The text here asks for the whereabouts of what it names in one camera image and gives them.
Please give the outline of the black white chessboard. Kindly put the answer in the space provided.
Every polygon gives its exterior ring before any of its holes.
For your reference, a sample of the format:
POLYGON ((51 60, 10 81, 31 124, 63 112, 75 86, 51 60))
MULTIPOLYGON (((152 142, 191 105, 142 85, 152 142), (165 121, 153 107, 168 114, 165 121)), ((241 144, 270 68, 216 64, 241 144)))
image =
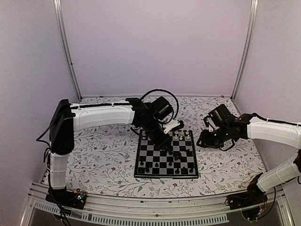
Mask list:
POLYGON ((198 165, 196 151, 194 145, 193 134, 191 130, 178 130, 169 132, 173 139, 171 143, 172 152, 160 150, 146 136, 143 130, 140 131, 138 148, 136 153, 134 177, 135 178, 172 178, 172 179, 197 179, 198 165), (149 167, 150 172, 139 174, 139 167, 149 167), (181 168, 187 168, 188 174, 181 174, 181 168), (179 168, 180 174, 175 174, 175 170, 179 168), (189 173, 189 169, 194 168, 193 173, 189 173))

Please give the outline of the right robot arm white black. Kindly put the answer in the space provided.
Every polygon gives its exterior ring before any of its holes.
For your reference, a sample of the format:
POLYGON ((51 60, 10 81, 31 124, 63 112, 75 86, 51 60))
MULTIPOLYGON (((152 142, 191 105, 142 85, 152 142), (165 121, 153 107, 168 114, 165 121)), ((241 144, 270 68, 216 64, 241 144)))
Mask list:
POLYGON ((215 129, 201 132, 197 146, 216 148, 223 151, 226 141, 234 145, 239 139, 267 140, 294 147, 298 152, 275 168, 258 174, 250 182, 243 201, 254 205, 261 194, 280 184, 287 183, 301 175, 301 125, 300 123, 264 119, 258 114, 242 114, 219 116, 210 113, 204 118, 205 125, 210 126, 211 119, 215 129))

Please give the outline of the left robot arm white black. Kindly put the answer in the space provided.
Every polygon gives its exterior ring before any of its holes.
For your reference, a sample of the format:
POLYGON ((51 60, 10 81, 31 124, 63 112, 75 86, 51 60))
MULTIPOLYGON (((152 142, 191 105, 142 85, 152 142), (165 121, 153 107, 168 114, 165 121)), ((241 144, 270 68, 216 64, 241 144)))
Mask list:
POLYGON ((80 105, 62 99, 49 126, 36 140, 49 133, 47 142, 50 151, 48 179, 52 197, 59 204, 66 204, 70 194, 65 191, 67 160, 74 149, 74 132, 95 126, 131 124, 141 127, 151 141, 160 149, 171 146, 171 137, 163 130, 162 120, 172 112, 169 102, 160 97, 153 102, 140 98, 127 98, 119 103, 80 105))

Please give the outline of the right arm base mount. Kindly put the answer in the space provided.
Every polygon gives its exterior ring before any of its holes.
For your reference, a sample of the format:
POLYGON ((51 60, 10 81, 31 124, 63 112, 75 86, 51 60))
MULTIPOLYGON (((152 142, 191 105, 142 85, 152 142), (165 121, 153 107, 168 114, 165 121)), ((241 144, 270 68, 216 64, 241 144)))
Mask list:
POLYGON ((228 195, 224 204, 229 206, 230 210, 243 209, 241 214, 248 221, 258 220, 265 210, 267 204, 265 193, 259 195, 251 194, 246 191, 243 193, 228 195))

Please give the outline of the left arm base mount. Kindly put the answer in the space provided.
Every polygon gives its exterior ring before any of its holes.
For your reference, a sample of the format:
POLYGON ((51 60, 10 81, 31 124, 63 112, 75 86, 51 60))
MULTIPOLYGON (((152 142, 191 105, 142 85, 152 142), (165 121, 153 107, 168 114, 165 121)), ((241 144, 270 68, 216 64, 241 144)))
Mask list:
POLYGON ((83 210, 87 199, 87 192, 79 188, 73 191, 66 189, 49 188, 46 195, 46 201, 55 203, 59 206, 71 207, 83 210))

